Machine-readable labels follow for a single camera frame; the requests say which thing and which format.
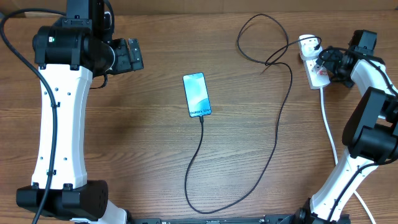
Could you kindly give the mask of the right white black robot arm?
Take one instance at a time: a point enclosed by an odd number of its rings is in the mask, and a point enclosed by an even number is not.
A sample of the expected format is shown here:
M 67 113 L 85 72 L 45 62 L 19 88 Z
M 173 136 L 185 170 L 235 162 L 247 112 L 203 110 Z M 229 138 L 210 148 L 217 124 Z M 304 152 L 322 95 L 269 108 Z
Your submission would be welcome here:
M 397 161 L 397 88 L 386 74 L 383 59 L 374 56 L 377 34 L 356 30 L 348 48 L 321 47 L 311 34 L 298 40 L 308 82 L 322 90 L 331 82 L 357 86 L 361 100 L 342 135 L 341 159 L 323 184 L 284 223 L 349 223 L 342 215 L 362 181 L 379 166 Z

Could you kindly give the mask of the blue Galaxy smartphone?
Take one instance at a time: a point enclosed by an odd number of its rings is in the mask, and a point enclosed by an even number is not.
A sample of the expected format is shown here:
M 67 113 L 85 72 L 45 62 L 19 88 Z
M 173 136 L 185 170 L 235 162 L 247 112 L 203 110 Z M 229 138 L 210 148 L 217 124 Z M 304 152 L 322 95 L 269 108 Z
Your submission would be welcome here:
M 184 75 L 183 86 L 191 118 L 210 115 L 212 113 L 205 76 L 203 73 Z

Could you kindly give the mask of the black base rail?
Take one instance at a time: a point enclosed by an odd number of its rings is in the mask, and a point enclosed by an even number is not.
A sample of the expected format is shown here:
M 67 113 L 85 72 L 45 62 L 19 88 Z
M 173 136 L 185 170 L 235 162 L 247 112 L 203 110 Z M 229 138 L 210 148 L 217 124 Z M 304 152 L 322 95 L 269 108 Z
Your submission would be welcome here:
M 246 218 L 192 218 L 162 220 L 160 218 L 128 218 L 130 224 L 293 224 L 305 223 L 295 215 L 265 215 L 264 217 Z

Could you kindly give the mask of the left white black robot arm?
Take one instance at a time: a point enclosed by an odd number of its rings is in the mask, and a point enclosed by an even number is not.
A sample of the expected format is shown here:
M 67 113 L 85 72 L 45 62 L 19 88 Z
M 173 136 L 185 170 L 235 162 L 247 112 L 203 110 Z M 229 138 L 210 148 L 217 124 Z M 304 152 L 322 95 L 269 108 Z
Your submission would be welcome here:
M 143 69 L 136 39 L 114 39 L 108 1 L 68 1 L 67 10 L 32 40 L 42 94 L 39 153 L 17 205 L 37 217 L 74 223 L 132 223 L 109 200 L 103 180 L 89 180 L 83 153 L 85 111 L 95 77 Z

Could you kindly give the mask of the white charger plug adapter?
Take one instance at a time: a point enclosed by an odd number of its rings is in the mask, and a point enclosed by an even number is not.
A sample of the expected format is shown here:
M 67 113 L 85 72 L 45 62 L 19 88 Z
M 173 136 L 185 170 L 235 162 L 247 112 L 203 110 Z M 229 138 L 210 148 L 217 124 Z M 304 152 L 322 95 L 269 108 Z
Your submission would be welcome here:
M 300 50 L 300 57 L 302 60 L 316 59 L 319 53 L 323 50 L 321 40 L 312 34 L 304 34 L 298 38 L 298 47 Z

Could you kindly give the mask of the white power strip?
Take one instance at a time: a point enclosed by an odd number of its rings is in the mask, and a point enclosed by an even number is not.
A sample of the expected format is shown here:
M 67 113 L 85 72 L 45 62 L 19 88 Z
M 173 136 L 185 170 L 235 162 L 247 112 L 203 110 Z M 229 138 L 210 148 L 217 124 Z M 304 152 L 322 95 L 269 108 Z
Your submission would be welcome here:
M 316 59 L 304 60 L 303 65 L 312 90 L 318 90 L 330 84 L 327 69 L 318 65 Z

